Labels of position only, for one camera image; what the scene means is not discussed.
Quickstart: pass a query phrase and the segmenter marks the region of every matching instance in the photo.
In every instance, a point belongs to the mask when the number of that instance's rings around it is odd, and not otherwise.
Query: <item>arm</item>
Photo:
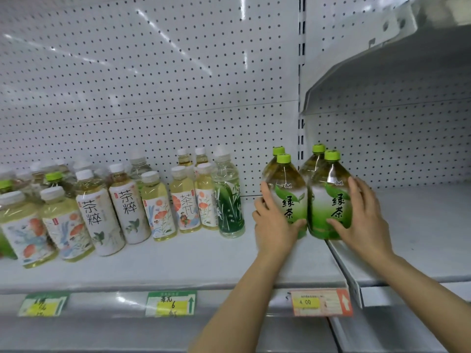
[[[289,225],[276,207],[268,186],[262,182],[262,199],[255,201],[257,258],[229,294],[189,353],[255,352],[273,285],[298,237],[306,225],[298,220]]]
[[[392,251],[389,226],[368,185],[349,178],[352,225],[334,226],[343,241],[404,300],[449,352],[471,352],[471,306]]]

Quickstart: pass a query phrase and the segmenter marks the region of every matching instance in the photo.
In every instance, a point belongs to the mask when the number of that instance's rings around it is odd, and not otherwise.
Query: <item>white bottle cap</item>
[[[0,180],[11,180],[15,177],[15,171],[10,167],[0,166]]]
[[[75,176],[77,177],[77,181],[83,181],[89,178],[93,178],[93,172],[91,171],[91,169],[85,169],[83,171],[75,172]]]
[[[159,173],[157,171],[147,171],[141,174],[141,180],[144,183],[152,183],[160,180]]]
[[[32,174],[31,174],[31,171],[28,171],[28,170],[22,170],[22,171],[18,171],[16,172],[16,177],[18,177],[20,180],[22,181],[30,181],[32,180]]]
[[[140,163],[146,163],[147,158],[145,157],[145,153],[142,150],[133,148],[131,155],[129,156],[129,161],[133,165],[138,165]]]
[[[195,153],[197,155],[206,155],[206,149],[204,147],[195,148]]]
[[[198,173],[200,174],[208,174],[211,173],[212,171],[212,164],[209,162],[206,163],[200,163],[198,166],[196,166]]]
[[[188,151],[186,149],[178,149],[177,154],[179,156],[185,156],[186,154],[188,154]]]
[[[120,163],[114,163],[114,164],[108,166],[108,168],[110,169],[111,173],[124,172],[124,165],[121,162]]]
[[[57,172],[58,168],[54,160],[45,160],[42,163],[42,171],[44,173]]]
[[[42,172],[42,164],[41,161],[34,161],[30,166],[31,172]]]
[[[231,155],[229,151],[224,146],[216,147],[214,151],[214,156],[215,156],[214,160],[216,162],[225,162],[231,159]]]
[[[9,204],[15,204],[26,199],[23,192],[16,190],[14,192],[9,192],[2,194],[0,196],[0,206],[7,206]]]
[[[175,179],[185,178],[186,177],[186,167],[185,166],[172,167],[172,176]]]
[[[39,193],[43,201],[50,201],[65,195],[65,191],[61,186],[46,188]]]
[[[88,161],[85,157],[79,156],[75,159],[74,161],[74,170],[75,171],[80,171],[86,167],[91,166],[92,163]]]

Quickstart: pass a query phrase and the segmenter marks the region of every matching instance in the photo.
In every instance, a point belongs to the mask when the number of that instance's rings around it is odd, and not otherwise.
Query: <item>green bottle cap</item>
[[[273,148],[273,155],[274,156],[282,155],[284,153],[285,153],[285,148],[282,147],[282,146]]]
[[[288,153],[284,153],[284,154],[281,154],[281,155],[278,155],[276,157],[276,161],[278,163],[290,163],[291,162],[291,155],[288,154]]]
[[[326,146],[323,143],[318,143],[312,146],[312,152],[325,152]]]
[[[340,152],[338,152],[337,150],[327,150],[324,153],[324,158],[327,161],[338,161],[340,160]]]
[[[11,187],[12,185],[13,183],[11,182],[11,180],[0,181],[0,189],[8,188],[8,187]]]
[[[46,179],[50,181],[60,180],[62,179],[62,172],[51,172],[46,173]]]

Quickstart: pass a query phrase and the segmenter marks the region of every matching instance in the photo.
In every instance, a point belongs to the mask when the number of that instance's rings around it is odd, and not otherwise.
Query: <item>price tag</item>
[[[64,307],[68,293],[64,292],[44,292],[29,294],[21,304],[18,311],[19,317],[56,317],[60,315]]]
[[[146,317],[192,316],[196,307],[196,291],[149,292]]]
[[[352,316],[347,289],[313,289],[291,291],[295,316]]]

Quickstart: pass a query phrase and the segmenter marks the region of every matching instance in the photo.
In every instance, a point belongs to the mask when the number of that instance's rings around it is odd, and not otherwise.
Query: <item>white label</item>
[[[1,225],[21,265],[32,264],[54,254],[48,244],[47,231],[38,213]]]
[[[121,250],[126,242],[106,189],[77,196],[76,200],[97,254],[107,256]]]
[[[156,239],[163,238],[177,231],[167,196],[142,200],[142,202],[144,203],[147,220],[152,230],[152,237]]]
[[[43,218],[49,236],[62,259],[73,259],[92,247],[87,228],[78,210],[56,218]]]
[[[198,210],[201,223],[209,227],[218,226],[218,208],[216,206],[216,193],[213,189],[196,189]]]
[[[126,241],[140,243],[150,236],[150,228],[134,181],[109,189]]]
[[[177,213],[180,230],[193,229],[200,225],[194,189],[186,192],[172,193],[172,201]]]

